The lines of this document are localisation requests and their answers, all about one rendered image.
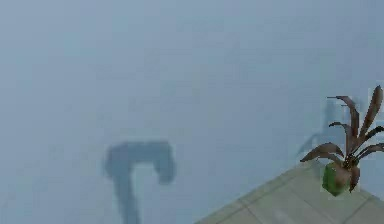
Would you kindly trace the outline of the green plant pot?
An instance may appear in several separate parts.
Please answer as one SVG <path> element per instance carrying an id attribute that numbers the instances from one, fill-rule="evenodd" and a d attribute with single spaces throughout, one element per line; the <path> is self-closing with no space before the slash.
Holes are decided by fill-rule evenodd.
<path id="1" fill-rule="evenodd" d="M 350 186 L 351 172 L 332 162 L 325 166 L 322 187 L 334 197 L 345 192 Z"/>

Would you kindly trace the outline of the brown-leaved house plant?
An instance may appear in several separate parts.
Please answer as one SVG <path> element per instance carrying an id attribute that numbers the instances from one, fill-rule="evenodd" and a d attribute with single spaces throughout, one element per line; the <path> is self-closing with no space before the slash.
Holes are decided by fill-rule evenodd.
<path id="1" fill-rule="evenodd" d="M 350 186 L 347 189 L 350 193 L 354 191 L 360 180 L 360 161 L 375 152 L 384 152 L 384 143 L 368 145 L 361 151 L 361 146 L 375 136 L 377 133 L 384 132 L 384 126 L 376 126 L 370 130 L 384 100 L 384 90 L 380 85 L 373 90 L 370 105 L 366 112 L 363 125 L 360 125 L 360 114 L 356 109 L 355 102 L 349 96 L 335 96 L 335 99 L 344 102 L 350 111 L 350 123 L 332 122 L 329 127 L 341 126 L 345 133 L 345 151 L 332 142 L 320 144 L 309 151 L 301 162 L 313 159 L 325 158 L 330 163 L 334 162 L 342 168 L 351 172 Z"/>

